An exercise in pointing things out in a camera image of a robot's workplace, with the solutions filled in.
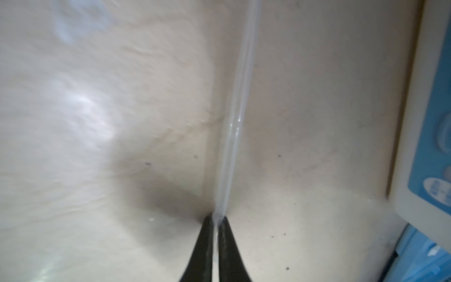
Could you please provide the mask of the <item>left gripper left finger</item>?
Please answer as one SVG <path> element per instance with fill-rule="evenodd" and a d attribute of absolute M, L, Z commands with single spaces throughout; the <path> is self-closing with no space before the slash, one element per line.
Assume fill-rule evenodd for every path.
<path fill-rule="evenodd" d="M 212 282 L 214 223 L 204 218 L 196 244 L 180 282 Z"/>

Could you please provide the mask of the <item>white plastic bin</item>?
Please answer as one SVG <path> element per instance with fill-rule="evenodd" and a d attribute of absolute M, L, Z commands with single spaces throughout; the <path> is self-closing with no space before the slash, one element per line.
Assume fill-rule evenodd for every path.
<path fill-rule="evenodd" d="M 425 1 L 388 200 L 451 249 L 451 3 Z"/>

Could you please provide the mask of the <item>blue plastic lid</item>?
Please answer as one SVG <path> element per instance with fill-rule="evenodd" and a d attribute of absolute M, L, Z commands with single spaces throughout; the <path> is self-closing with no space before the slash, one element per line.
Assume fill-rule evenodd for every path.
<path fill-rule="evenodd" d="M 407 225 L 387 262 L 381 282 L 449 282 L 451 254 Z"/>

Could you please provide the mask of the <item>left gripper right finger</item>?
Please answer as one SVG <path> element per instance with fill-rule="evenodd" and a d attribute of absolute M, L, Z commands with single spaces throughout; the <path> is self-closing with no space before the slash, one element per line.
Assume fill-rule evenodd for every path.
<path fill-rule="evenodd" d="M 218 268 L 220 282 L 251 282 L 226 217 L 218 226 Z"/>

